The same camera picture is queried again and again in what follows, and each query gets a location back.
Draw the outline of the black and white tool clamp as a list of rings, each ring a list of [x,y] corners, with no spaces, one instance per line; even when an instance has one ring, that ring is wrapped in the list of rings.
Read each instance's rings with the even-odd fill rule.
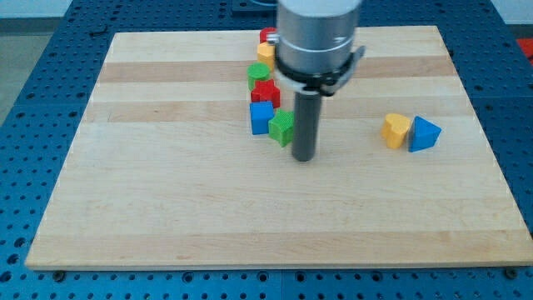
[[[296,92],[314,92],[330,97],[346,85],[366,48],[353,49],[355,35],[320,37],[304,35],[291,40],[269,33],[267,41],[276,47],[275,73]]]

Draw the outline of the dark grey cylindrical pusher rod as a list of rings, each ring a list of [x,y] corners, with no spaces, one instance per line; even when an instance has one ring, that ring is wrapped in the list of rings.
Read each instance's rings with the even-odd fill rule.
[[[316,91],[295,92],[291,154],[299,162],[314,158],[321,113],[321,95]]]

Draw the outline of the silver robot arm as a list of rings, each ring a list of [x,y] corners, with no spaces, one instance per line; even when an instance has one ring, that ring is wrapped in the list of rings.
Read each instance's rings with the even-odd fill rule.
[[[362,0],[285,0],[276,5],[275,72],[294,92],[292,156],[314,158],[321,103],[353,76],[366,48],[353,47]]]

